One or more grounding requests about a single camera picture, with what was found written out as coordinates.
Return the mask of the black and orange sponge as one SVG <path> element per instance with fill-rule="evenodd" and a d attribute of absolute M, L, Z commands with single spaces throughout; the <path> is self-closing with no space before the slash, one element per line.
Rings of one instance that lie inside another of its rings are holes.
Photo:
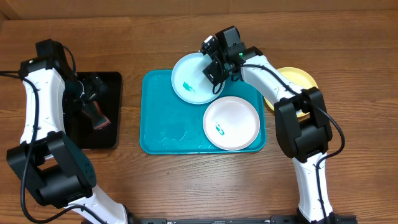
<path fill-rule="evenodd" d="M 102 113 L 96 101 L 85 103 L 82 112 L 91 119 L 93 129 L 95 130 L 103 129 L 111 124 L 110 120 Z"/>

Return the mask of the light blue plate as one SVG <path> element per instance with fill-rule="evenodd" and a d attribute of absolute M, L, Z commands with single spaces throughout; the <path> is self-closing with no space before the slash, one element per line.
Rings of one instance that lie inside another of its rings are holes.
<path fill-rule="evenodd" d="M 212 62 L 208 55 L 192 53 L 182 57 L 172 70 L 171 82 L 174 92 L 187 103 L 200 105 L 215 100 L 223 91 L 224 83 L 219 84 L 213 93 L 213 84 L 203 74 Z"/>

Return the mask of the white plate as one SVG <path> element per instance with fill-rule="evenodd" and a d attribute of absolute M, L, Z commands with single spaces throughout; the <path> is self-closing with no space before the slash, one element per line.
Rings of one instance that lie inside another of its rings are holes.
<path fill-rule="evenodd" d="M 237 96 L 218 98 L 203 115 L 205 136 L 225 151 L 238 151 L 250 146 L 259 134 L 260 124 L 253 105 Z"/>

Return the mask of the yellow-green plate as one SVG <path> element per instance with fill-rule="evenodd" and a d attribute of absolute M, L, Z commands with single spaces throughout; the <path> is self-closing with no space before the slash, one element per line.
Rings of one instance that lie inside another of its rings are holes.
<path fill-rule="evenodd" d="M 318 85 L 316 81 L 313 79 L 313 77 L 307 73 L 304 70 L 301 70 L 299 68 L 295 67 L 282 67 L 278 68 L 275 70 L 275 72 L 278 71 L 280 73 L 279 78 L 282 81 L 286 81 L 287 84 L 294 84 L 296 86 L 300 86 L 301 89 L 310 89 L 312 87 L 317 87 Z M 292 96 L 291 92 L 286 90 L 283 85 L 272 75 L 267 71 L 268 75 L 273 81 L 274 89 L 273 92 L 276 94 L 276 96 L 279 95 L 279 92 L 282 90 L 286 92 L 287 96 Z"/>

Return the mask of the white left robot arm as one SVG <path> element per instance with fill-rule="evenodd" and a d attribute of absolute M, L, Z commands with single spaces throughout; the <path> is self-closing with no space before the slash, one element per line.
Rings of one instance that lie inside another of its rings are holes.
<path fill-rule="evenodd" d="M 84 153 L 118 145 L 121 74 L 78 72 L 71 51 L 52 39 L 35 47 L 36 57 L 23 61 L 16 75 L 26 93 L 24 132 L 6 155 L 21 180 L 21 202 L 30 194 L 39 205 L 74 211 L 87 223 L 134 223 L 127 207 L 99 187 Z"/>

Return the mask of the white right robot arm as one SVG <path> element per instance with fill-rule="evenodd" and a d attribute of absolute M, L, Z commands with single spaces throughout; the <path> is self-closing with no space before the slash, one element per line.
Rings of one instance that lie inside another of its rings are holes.
<path fill-rule="evenodd" d="M 213 85 L 235 78 L 272 103 L 277 142 L 295 168 L 298 215 L 303 223 L 331 223 L 324 166 L 332 131 L 321 91 L 289 81 L 258 48 L 247 48 L 234 26 L 205 39 L 200 52 L 211 58 L 203 74 Z"/>

